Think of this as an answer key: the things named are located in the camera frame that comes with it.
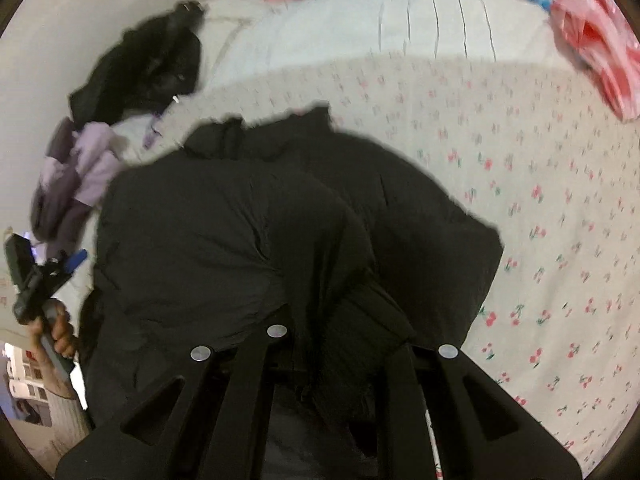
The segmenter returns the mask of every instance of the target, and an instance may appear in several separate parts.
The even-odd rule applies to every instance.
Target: person's hand
[[[77,340],[74,336],[74,328],[68,322],[65,305],[58,300],[52,299],[47,301],[54,302],[58,313],[56,322],[51,327],[51,336],[55,341],[54,348],[56,352],[63,357],[72,358],[76,354]],[[76,393],[73,390],[71,383],[62,380],[58,376],[55,365],[40,342],[40,337],[42,336],[44,329],[43,323],[46,322],[48,321],[38,317],[29,323],[29,332],[31,333],[31,352],[40,365],[44,387],[57,396],[73,399],[76,397]]]

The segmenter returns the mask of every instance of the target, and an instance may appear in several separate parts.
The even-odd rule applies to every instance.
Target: black clothing
[[[345,422],[405,341],[462,344],[501,253],[497,232],[423,172],[332,132],[325,108],[252,129],[204,124],[111,184],[81,313],[90,413],[100,425],[179,354],[235,347],[288,303],[312,400]],[[277,446],[290,423],[273,413]],[[331,447],[320,440],[316,458]]]
[[[125,171],[107,193],[94,266],[103,324],[91,360],[81,357],[94,421],[158,367],[198,344],[236,345],[284,303],[316,406],[345,421],[414,336],[378,283],[363,225],[304,173],[201,156],[185,147]],[[102,367],[115,364],[124,390],[105,395]]]
[[[411,321],[414,343],[462,345],[502,246],[425,173],[375,142],[334,132],[325,107],[251,129],[238,118],[202,124],[190,146],[300,170],[334,190],[369,232],[380,283]]]
[[[161,114],[175,95],[191,94],[200,67],[200,40],[192,30],[203,15],[200,4],[188,0],[125,31],[69,96],[76,130],[89,122],[117,123],[126,110]]]

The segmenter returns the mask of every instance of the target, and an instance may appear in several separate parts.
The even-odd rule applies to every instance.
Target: bed
[[[14,67],[42,53],[36,29],[19,25],[39,16],[44,27],[45,1],[27,0],[10,42],[3,38]],[[62,2],[56,12],[68,18],[58,26],[71,30],[79,7]],[[167,111],[150,150],[142,139],[151,118],[117,125],[127,138],[124,157],[153,160],[203,118],[236,113],[252,122],[329,102],[335,124],[409,158],[498,227],[504,259],[463,349],[590,473],[640,400],[640,139],[556,40],[546,12],[524,0],[209,0],[207,7],[200,92]],[[49,64],[4,67],[2,78],[38,78],[42,87],[2,96],[3,123],[25,137],[11,153],[28,161],[21,178],[36,178],[64,97],[100,49],[155,11],[141,7],[123,19],[121,10],[120,22],[79,59],[65,53],[81,41],[61,35],[49,45]],[[22,116],[26,98],[43,103],[36,118]],[[0,192],[15,204],[7,222],[22,227],[27,191]],[[85,266],[61,299],[77,309],[89,284]]]

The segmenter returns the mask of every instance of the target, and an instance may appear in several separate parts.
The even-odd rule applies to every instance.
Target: black puffer jacket
[[[296,169],[334,190],[363,222],[380,283],[414,326],[414,343],[462,345],[502,245],[422,171],[375,142],[335,132],[326,107],[253,128],[239,118],[202,124],[187,143],[211,158]]]
[[[202,17],[200,4],[188,0],[125,31],[87,83],[69,96],[76,130],[92,121],[114,124],[126,110],[161,114],[174,95],[191,94],[200,67],[200,40],[193,31]]]

